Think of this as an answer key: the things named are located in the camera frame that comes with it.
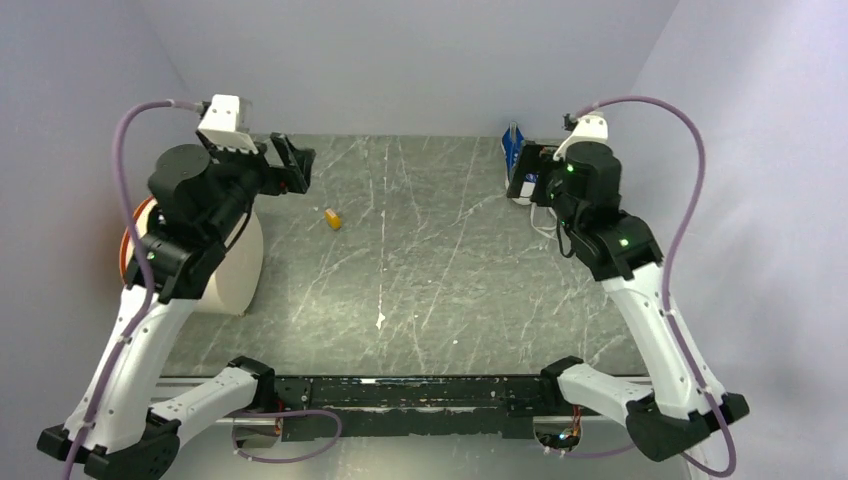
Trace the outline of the blue canvas sneaker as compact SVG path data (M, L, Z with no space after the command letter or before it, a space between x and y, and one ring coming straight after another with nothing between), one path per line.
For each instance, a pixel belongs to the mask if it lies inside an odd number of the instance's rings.
M515 121L512 121L501 137L501 148L504 154L506 167L504 181L506 189L509 189L514 166L518 161L520 146L523 141L524 136L518 124ZM529 206L531 204L531 197L535 189L536 182L537 176L535 174L526 175L520 195L512 198L512 201L521 206Z

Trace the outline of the white shoelace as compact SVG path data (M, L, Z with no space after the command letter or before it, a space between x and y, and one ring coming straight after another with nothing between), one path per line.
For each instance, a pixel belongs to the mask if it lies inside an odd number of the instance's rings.
M559 224L555 212L549 207L540 207L535 203L530 206L529 221L531 228L541 235L546 242L556 240L556 230Z

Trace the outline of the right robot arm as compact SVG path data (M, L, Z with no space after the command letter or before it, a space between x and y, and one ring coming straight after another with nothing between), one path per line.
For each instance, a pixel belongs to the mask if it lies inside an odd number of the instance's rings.
M612 299L647 367L640 386L600 372L576 357L542 371L539 391L550 413L577 405L622 425L635 447L660 462L747 416L744 396L724 389L697 349L673 300L662 290L663 253L650 227L620 206L621 162L601 143L581 141L563 158L551 145L525 141L510 172L507 195L536 178L533 204L556 215L560 252L579 260Z

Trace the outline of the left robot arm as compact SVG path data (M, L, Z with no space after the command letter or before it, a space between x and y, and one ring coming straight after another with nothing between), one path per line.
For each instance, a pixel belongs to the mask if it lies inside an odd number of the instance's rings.
M151 403L176 336L260 195L303 194L316 153L273 133L253 153L208 140L166 150L148 180L157 214L130 260L116 323L83 399L37 449L94 479L158 479L190 439L230 413L282 408L271 367L240 356L213 379Z

